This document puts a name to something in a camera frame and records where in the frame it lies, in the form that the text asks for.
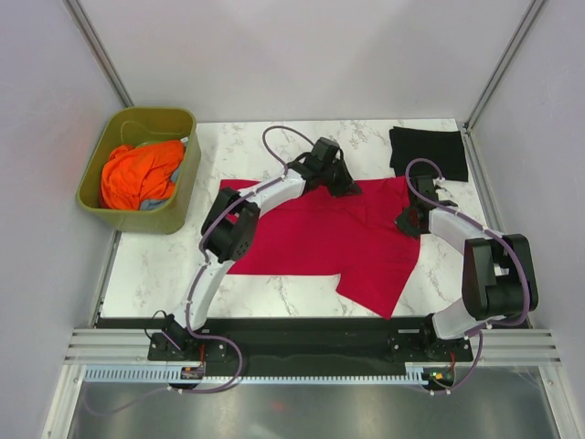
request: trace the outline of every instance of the white marble surface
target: white marble surface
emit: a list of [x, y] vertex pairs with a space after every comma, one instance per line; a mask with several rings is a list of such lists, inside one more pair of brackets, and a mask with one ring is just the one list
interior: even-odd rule
[[[334, 138], [344, 149], [355, 179], [393, 177], [388, 130], [405, 126], [456, 130], [454, 120], [287, 122], [316, 140]], [[270, 123], [202, 123], [197, 127], [202, 158], [185, 227], [169, 235], [123, 233], [101, 310], [102, 317], [150, 317], [172, 310], [183, 298], [202, 256], [200, 227], [222, 178], [263, 179], [280, 165], [264, 150], [261, 133]], [[303, 139], [275, 130], [270, 145], [286, 161], [308, 149]], [[473, 181], [445, 182], [443, 198], [455, 200], [485, 222]], [[463, 257], [439, 238], [421, 238], [420, 258], [394, 316], [424, 316], [460, 296]], [[335, 292], [337, 276], [241, 276], [224, 279], [209, 316], [372, 316]]]

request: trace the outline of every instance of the red shirt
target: red shirt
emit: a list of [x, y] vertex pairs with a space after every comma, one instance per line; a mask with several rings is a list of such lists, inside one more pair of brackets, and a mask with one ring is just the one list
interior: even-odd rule
[[[242, 189], [249, 180], [222, 180]], [[325, 187], [261, 217], [250, 251], [230, 274], [341, 274], [336, 290], [390, 318], [419, 259], [420, 242], [394, 220], [409, 205], [404, 177], [361, 180], [363, 194], [333, 198]]]

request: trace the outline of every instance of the laundry basket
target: laundry basket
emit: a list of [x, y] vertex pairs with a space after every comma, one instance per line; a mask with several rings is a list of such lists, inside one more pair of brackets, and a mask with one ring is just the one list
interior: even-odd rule
[[[77, 192], [81, 207], [120, 231], [170, 234], [181, 229], [201, 159], [195, 128], [193, 114], [180, 108], [131, 107], [116, 113], [106, 125], [81, 180]], [[175, 192], [162, 207], [155, 210], [100, 208], [101, 171], [115, 148], [122, 144], [140, 147], [183, 137], [189, 140]]]

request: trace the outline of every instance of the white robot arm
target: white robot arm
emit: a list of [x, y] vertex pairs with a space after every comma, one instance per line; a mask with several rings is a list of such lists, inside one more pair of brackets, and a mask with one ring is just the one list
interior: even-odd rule
[[[413, 177], [414, 187], [438, 201], [430, 176]], [[331, 140], [321, 138], [311, 153], [288, 164], [285, 175], [260, 182], [240, 192], [224, 188], [216, 198], [202, 233], [207, 260], [199, 267], [186, 300], [175, 311], [177, 323], [186, 326], [185, 306], [192, 330], [201, 328], [207, 311], [229, 268], [249, 249], [258, 219], [283, 202], [298, 198], [319, 186], [326, 186], [334, 197], [357, 195], [359, 187], [347, 171], [343, 151]], [[518, 272], [492, 238], [462, 218], [425, 203], [412, 191], [410, 207], [397, 218], [399, 229], [418, 239], [432, 233], [449, 242], [463, 255], [462, 298], [427, 318], [424, 336], [433, 340], [464, 337], [486, 320], [504, 319], [522, 313], [523, 290]], [[527, 239], [522, 235], [502, 237], [521, 260], [530, 282], [530, 309], [537, 306], [537, 288]], [[503, 273], [496, 275], [495, 267]]]

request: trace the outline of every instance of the black cloth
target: black cloth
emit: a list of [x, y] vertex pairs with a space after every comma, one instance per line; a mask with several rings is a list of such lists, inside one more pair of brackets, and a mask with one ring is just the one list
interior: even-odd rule
[[[396, 176], [403, 176], [406, 166], [415, 158], [428, 158], [441, 169], [447, 180], [469, 181], [463, 139], [459, 131], [424, 131], [395, 127], [390, 130], [392, 157], [390, 167]], [[431, 174], [437, 178], [437, 171], [426, 163], [412, 166], [410, 176]]]

